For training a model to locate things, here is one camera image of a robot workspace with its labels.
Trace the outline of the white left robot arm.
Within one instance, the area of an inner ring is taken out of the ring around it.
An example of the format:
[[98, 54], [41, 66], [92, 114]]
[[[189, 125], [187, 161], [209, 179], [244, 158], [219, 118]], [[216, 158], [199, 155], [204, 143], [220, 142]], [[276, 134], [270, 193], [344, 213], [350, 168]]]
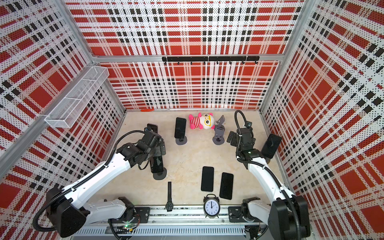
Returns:
[[88, 225], [102, 220], [141, 221], [135, 206], [126, 197], [113, 201], [89, 203], [89, 199], [120, 174], [149, 162], [166, 153], [165, 142], [156, 125], [148, 124], [139, 133], [143, 137], [136, 143], [114, 146], [108, 159], [76, 182], [46, 193], [45, 204], [37, 211], [32, 226], [39, 232], [56, 231], [62, 238], [70, 237]]

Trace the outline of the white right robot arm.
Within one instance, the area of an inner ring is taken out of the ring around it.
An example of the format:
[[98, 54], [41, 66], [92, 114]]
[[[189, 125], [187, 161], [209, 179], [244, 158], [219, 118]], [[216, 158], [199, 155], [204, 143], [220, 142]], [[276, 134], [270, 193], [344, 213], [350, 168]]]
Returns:
[[268, 165], [281, 138], [270, 135], [261, 151], [255, 149], [252, 128], [229, 133], [227, 142], [236, 147], [236, 159], [259, 181], [269, 199], [265, 204], [258, 198], [243, 201], [245, 219], [265, 223], [275, 240], [302, 240], [311, 235], [308, 203], [296, 196], [274, 174]]

